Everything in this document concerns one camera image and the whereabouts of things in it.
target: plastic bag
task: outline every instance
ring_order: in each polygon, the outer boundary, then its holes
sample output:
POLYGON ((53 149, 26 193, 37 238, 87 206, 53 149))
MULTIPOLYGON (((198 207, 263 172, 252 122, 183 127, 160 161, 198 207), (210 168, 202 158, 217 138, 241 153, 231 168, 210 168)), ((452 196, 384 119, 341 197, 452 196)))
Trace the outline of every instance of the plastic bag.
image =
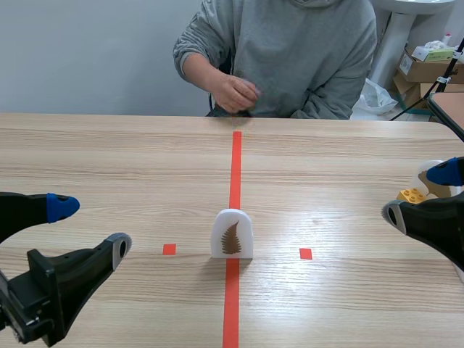
POLYGON ((392 99, 385 88, 366 78, 360 100, 353 109, 358 108, 371 114, 382 115, 392 111, 397 104, 398 101, 392 99))

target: brown leaf design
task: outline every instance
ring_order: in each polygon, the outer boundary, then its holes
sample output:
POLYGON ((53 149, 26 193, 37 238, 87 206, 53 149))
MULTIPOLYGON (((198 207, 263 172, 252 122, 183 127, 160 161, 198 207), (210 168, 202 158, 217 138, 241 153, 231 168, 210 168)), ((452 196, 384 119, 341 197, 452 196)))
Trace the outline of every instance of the brown leaf design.
POLYGON ((432 183, 429 179, 427 179, 427 170, 423 171, 419 174, 419 180, 423 182, 425 186, 427 186, 428 193, 434 194, 438 198, 450 198, 451 197, 451 190, 448 186, 437 185, 436 183, 432 183))
POLYGON ((239 238, 237 237, 237 225, 240 221, 238 221, 235 225, 232 225, 227 229, 224 233, 224 236, 220 240, 223 244, 223 252, 227 255, 233 255, 241 252, 241 246, 239 238))

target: gray hoodie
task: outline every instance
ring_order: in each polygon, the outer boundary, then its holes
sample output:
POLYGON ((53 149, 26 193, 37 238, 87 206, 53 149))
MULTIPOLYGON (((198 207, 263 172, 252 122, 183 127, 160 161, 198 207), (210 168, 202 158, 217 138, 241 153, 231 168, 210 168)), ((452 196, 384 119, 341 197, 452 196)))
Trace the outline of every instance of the gray hoodie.
POLYGON ((204 0, 174 47, 175 66, 193 52, 262 92, 255 117, 346 120, 376 47, 369 0, 204 0))

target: white wall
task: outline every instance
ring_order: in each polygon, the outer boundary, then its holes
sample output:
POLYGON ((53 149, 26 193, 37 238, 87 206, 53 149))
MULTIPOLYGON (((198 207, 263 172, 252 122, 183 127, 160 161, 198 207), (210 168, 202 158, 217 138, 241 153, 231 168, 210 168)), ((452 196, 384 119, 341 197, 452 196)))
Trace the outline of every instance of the white wall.
POLYGON ((434 16, 418 16, 411 30, 409 44, 416 47, 441 40, 448 31, 452 34, 450 44, 460 44, 464 38, 464 0, 455 0, 453 7, 434 16))
POLYGON ((201 0, 0 0, 0 112, 205 115, 173 45, 201 0))

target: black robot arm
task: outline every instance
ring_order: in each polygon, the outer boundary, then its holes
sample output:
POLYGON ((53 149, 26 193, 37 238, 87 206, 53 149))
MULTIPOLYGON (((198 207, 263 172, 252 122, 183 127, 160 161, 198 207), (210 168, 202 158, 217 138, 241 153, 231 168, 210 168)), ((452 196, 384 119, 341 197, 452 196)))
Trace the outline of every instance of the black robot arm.
MULTIPOLYGON (((72 197, 0 194, 0 243, 24 228, 68 218, 78 209, 79 203, 72 197)), ((128 235, 119 233, 93 249, 58 257, 29 251, 28 272, 8 280, 0 271, 0 331, 11 326, 23 344, 42 338, 51 347, 63 340, 131 244, 128 235)))
MULTIPOLYGON (((427 179, 444 186, 464 184, 464 157, 453 158, 427 171, 427 179)), ((421 204, 388 203, 384 219, 406 236, 435 248, 464 271, 464 193, 421 204)))

